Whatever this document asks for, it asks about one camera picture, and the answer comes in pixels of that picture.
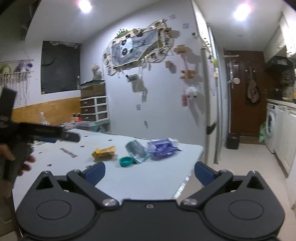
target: drawer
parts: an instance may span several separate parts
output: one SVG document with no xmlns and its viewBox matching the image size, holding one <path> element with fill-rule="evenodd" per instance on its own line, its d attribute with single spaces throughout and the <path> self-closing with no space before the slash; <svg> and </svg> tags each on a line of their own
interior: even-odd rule
<svg viewBox="0 0 296 241">
<path fill-rule="evenodd" d="M 81 119 L 83 121 L 96 121 L 96 115 L 82 115 Z"/>
<path fill-rule="evenodd" d="M 106 119 L 108 118 L 108 113 L 101 113 L 101 114 L 98 114 L 98 119 L 101 120 L 101 119 Z"/>
<path fill-rule="evenodd" d="M 96 103 L 97 104 L 104 104 L 104 103 L 106 103 L 106 97 L 97 98 L 96 99 Z"/>
<path fill-rule="evenodd" d="M 80 101 L 80 106 L 91 106 L 94 105 L 94 99 L 89 99 L 89 100 L 81 100 Z"/>
<path fill-rule="evenodd" d="M 97 107 L 98 107 L 98 112 L 106 111 L 107 110 L 107 105 L 99 105 Z"/>
<path fill-rule="evenodd" d="M 94 114 L 96 113 L 95 107 L 86 107 L 86 108 L 80 108 L 81 114 Z"/>
</svg>

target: teal bottle cap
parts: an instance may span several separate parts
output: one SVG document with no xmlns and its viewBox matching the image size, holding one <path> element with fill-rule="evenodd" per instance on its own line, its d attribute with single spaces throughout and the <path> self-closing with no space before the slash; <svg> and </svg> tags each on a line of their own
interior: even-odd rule
<svg viewBox="0 0 296 241">
<path fill-rule="evenodd" d="M 119 163 L 122 167 L 127 167 L 133 164 L 133 158 L 130 156 L 125 156 L 119 159 Z"/>
</svg>

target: hand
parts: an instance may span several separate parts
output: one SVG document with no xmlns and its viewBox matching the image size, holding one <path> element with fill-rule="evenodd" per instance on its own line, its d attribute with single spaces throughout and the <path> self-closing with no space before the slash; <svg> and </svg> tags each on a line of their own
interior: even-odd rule
<svg viewBox="0 0 296 241">
<path fill-rule="evenodd" d="M 11 153 L 9 147 L 6 144 L 0 144 L 0 155 L 4 155 L 6 159 L 10 161 L 14 161 L 15 157 Z M 27 162 L 35 162 L 35 158 L 30 156 L 27 160 Z M 23 164 L 22 168 L 19 170 L 18 175 L 22 176 L 23 171 L 30 171 L 31 167 L 28 164 Z M 9 198 L 11 196 L 13 188 L 13 183 L 7 181 L 7 180 L 0 180 L 0 197 Z"/>
</svg>

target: white table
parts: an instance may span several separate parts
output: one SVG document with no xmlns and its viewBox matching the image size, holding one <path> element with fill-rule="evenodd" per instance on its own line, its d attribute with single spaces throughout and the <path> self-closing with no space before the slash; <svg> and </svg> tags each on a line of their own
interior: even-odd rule
<svg viewBox="0 0 296 241">
<path fill-rule="evenodd" d="M 66 175 L 73 169 L 83 171 L 95 163 L 91 153 L 96 148 L 103 149 L 112 145 L 116 147 L 118 159 L 128 156 L 125 145 L 135 139 L 77 129 L 72 132 L 81 135 L 79 143 L 57 141 L 34 146 L 32 155 L 37 162 L 32 164 L 30 172 L 18 177 L 15 182 L 13 189 L 15 208 L 42 171 L 49 170 L 53 175 Z M 136 140 L 147 146 L 148 140 Z M 60 148 L 77 157 L 71 157 Z M 118 201 L 126 198 L 145 200 L 177 198 L 180 195 L 180 186 L 184 186 L 184 180 L 203 152 L 203 147 L 199 145 L 179 144 L 179 148 L 182 151 L 169 158 L 160 161 L 148 159 L 142 164 L 129 167 L 121 167 L 118 160 L 105 161 L 105 176 L 96 187 Z"/>
</svg>

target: blackboard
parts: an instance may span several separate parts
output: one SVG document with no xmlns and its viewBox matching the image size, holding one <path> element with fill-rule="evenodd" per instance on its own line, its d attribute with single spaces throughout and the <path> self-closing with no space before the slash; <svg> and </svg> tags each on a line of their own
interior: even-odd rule
<svg viewBox="0 0 296 241">
<path fill-rule="evenodd" d="M 43 41 L 41 56 L 41 92 L 77 90 L 80 47 L 53 46 Z"/>
</svg>

